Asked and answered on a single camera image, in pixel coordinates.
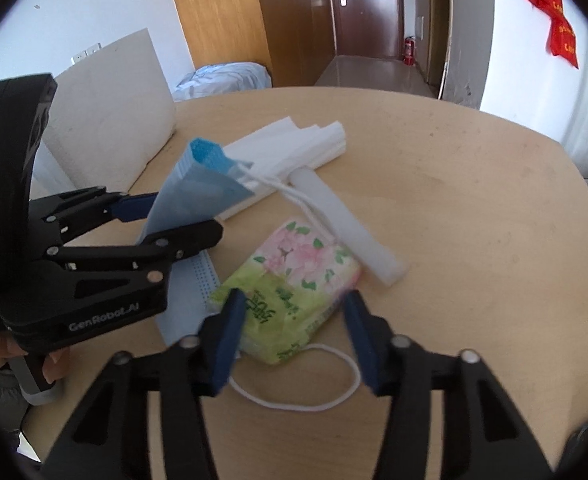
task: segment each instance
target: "fire extinguisher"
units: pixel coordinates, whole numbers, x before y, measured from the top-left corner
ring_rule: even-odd
[[[405,38],[405,51],[403,56],[403,63],[409,66],[414,65],[414,53],[416,52],[416,40],[409,36]]]

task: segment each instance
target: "mask ear loop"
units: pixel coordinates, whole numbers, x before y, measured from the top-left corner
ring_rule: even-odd
[[[334,236],[330,229],[326,227],[325,223],[312,211],[312,209],[320,211],[321,208],[319,208],[319,206],[317,206],[309,196],[307,196],[305,193],[301,193],[298,189],[286,186],[276,178],[256,174],[240,162],[238,163],[237,168],[241,171],[241,173],[246,174],[251,179],[279,190],[285,199],[289,200],[301,209],[301,211],[308,218],[309,222],[329,244],[336,243],[336,236]]]
[[[336,348],[332,348],[331,346],[324,345],[321,343],[312,343],[302,348],[302,351],[305,350],[324,350],[326,352],[330,352],[330,354],[334,354],[335,356],[341,358],[347,364],[350,365],[352,372],[354,373],[354,382],[352,386],[340,397],[333,400],[332,402],[326,402],[325,404],[320,404],[318,406],[301,406],[298,404],[280,404],[278,402],[268,402],[267,400],[260,399],[257,396],[254,396],[238,385],[238,383],[232,378],[229,378],[229,385],[239,394],[241,394],[245,399],[251,400],[252,402],[263,406],[264,408],[269,408],[271,410],[282,410],[286,412],[308,412],[308,413],[317,413],[317,412],[325,412],[327,410],[331,410],[332,408],[338,406],[342,402],[345,402],[349,399],[354,392],[358,389],[360,385],[360,370],[354,359],[352,359],[349,355]]]

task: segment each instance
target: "floral tissue package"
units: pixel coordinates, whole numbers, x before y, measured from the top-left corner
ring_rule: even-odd
[[[217,290],[219,312],[232,288],[247,296],[241,350],[268,363],[303,348],[354,288],[360,264],[350,251],[329,244],[306,221],[292,219],[273,233]]]

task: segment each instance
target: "wooden table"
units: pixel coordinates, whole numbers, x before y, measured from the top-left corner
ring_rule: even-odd
[[[318,173],[411,264],[392,288],[363,277],[371,310],[432,351],[479,351],[555,463],[570,430],[588,417],[588,188],[562,147],[490,115],[406,94],[242,92],[179,104],[175,136],[132,192],[157,190],[193,137],[227,144],[285,116],[301,127],[343,123],[347,153]],[[210,251],[218,275],[228,277],[295,212],[275,195],[229,219]],[[85,242],[128,244],[139,229],[113,222]],[[341,316],[315,340],[351,352]],[[154,322],[74,347],[65,397],[32,410],[25,425],[41,457],[120,349],[162,350]],[[264,399],[304,404],[331,400],[352,380],[349,368],[324,352],[275,368],[244,358],[234,376]],[[375,467],[388,404],[362,386],[329,412],[275,412],[226,388],[205,400],[204,411],[223,480],[363,480]],[[440,424],[440,409],[434,413]],[[432,431],[429,478],[439,469],[438,438]],[[156,439],[154,476],[162,478],[158,450]]]

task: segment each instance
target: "gray sleeve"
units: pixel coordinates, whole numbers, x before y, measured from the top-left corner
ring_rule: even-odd
[[[11,370],[0,370],[0,426],[8,433],[21,429],[29,404]]]

